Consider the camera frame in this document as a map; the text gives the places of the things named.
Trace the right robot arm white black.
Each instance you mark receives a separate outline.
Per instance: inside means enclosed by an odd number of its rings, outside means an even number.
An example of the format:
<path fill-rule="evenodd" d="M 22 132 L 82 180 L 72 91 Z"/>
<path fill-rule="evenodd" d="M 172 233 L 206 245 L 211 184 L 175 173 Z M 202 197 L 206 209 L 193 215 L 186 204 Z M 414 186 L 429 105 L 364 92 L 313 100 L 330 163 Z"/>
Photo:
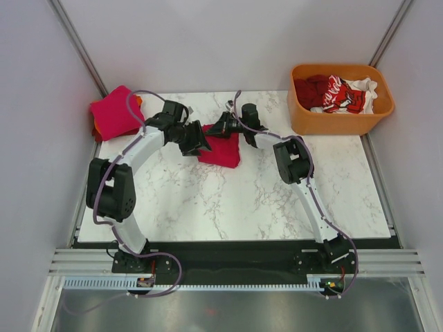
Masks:
<path fill-rule="evenodd" d="M 255 104 L 244 104 L 241 115 L 237 114 L 232 100 L 226 103 L 226 108 L 206 134 L 229 138 L 241 133 L 250 146 L 273 151 L 280 178 L 297 194 L 311 223 L 314 240 L 319 245 L 318 267 L 328 273 L 335 271 L 349 255 L 349 241 L 343 231 L 332 224 L 320 198 L 314 180 L 314 161 L 304 140 L 300 136 L 282 137 L 269 131 L 261 124 Z"/>

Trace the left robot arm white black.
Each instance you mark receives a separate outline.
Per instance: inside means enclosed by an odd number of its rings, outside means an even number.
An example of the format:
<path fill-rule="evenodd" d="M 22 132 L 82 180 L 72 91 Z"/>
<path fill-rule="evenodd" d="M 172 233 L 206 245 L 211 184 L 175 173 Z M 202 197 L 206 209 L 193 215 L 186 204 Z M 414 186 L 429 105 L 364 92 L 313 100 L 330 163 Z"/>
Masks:
<path fill-rule="evenodd" d="M 210 151 L 200 121 L 188 122 L 188 107 L 166 100 L 162 112 L 142 122 L 135 138 L 114 159 L 94 158 L 89 164 L 86 204 L 93 210 L 96 225 L 108 225 L 129 254 L 128 264 L 144 272 L 152 264 L 147 238 L 134 216 L 136 188 L 134 175 L 152 154 L 168 143 L 178 145 L 183 156 L 200 156 Z"/>

